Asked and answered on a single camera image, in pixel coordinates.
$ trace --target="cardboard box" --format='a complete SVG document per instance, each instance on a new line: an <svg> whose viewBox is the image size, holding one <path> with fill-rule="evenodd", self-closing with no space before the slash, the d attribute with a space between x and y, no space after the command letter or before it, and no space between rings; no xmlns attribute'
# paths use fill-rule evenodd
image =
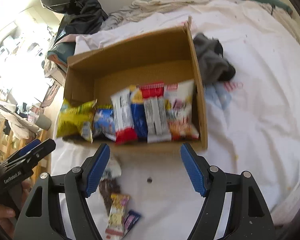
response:
<svg viewBox="0 0 300 240"><path fill-rule="evenodd" d="M98 99L110 104L110 96L131 84L172 84L194 79L192 122L200 140L189 141L195 150L207 149L207 122L202 80L188 24L145 33L108 47L68 58L64 98L72 106ZM93 146L107 143L111 152L180 152L185 141L115 145L95 139ZM88 145L88 142L76 142Z"/></svg>

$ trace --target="mattress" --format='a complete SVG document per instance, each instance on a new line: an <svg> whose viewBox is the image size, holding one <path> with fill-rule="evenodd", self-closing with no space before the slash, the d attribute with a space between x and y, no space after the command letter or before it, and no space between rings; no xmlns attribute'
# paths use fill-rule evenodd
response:
<svg viewBox="0 0 300 240"><path fill-rule="evenodd" d="M78 36L76 53L181 25L189 16L193 37L202 32L219 39L224 57L236 68L230 82L205 86L208 150L197 154L224 172L250 171L274 223L289 223L300 207L300 45L257 3L212 0L207 5L155 13L137 23ZM56 143L52 175L80 166L96 151L60 138ZM180 156L167 152L115 157L122 167L118 179L122 192L131 195L128 208L143 215L125 238L186 239L204 199L194 191ZM105 239L107 214L99 192L87 202ZM75 239L64 195L60 203L67 236ZM230 203L231 194L226 194L215 239L223 236Z"/></svg>

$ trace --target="metal screw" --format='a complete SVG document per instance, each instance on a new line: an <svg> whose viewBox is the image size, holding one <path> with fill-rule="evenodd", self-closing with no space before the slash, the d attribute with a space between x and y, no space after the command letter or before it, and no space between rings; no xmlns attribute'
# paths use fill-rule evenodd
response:
<svg viewBox="0 0 300 240"><path fill-rule="evenodd" d="M212 172L217 172L218 170L219 170L219 168L217 166L210 167L210 171L212 171Z"/></svg>
<svg viewBox="0 0 300 240"><path fill-rule="evenodd" d="M250 178L250 177L251 177L251 173L248 172L248 171L245 171L245 172L243 173L243 175L244 175L246 178Z"/></svg>
<svg viewBox="0 0 300 240"><path fill-rule="evenodd" d="M46 177L48 177L48 173L46 173L46 172L41 173L41 175L40 175L41 179L45 179Z"/></svg>
<svg viewBox="0 0 300 240"><path fill-rule="evenodd" d="M72 172L73 173L78 173L78 172L80 172L81 171L81 168L80 167L74 167L74 168L72 168Z"/></svg>

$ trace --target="black garbage bag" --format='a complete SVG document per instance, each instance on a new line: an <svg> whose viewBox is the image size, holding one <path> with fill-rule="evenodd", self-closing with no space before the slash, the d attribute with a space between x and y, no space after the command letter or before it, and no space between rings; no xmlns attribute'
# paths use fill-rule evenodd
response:
<svg viewBox="0 0 300 240"><path fill-rule="evenodd" d="M98 0L41 0L42 4L65 16L61 20L55 43L68 34L93 34L108 18Z"/></svg>

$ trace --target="human hand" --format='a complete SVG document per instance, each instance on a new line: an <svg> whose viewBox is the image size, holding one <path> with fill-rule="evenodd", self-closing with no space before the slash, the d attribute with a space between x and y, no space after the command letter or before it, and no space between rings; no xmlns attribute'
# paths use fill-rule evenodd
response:
<svg viewBox="0 0 300 240"><path fill-rule="evenodd" d="M22 199L21 199L21 206L25 203L28 195L29 195L29 188L30 183L28 180L24 180L22 183ZM0 226L3 228L4 231L12 238L14 232L14 226L9 220L9 218L15 217L15 212L12 208L6 207L0 204Z"/></svg>

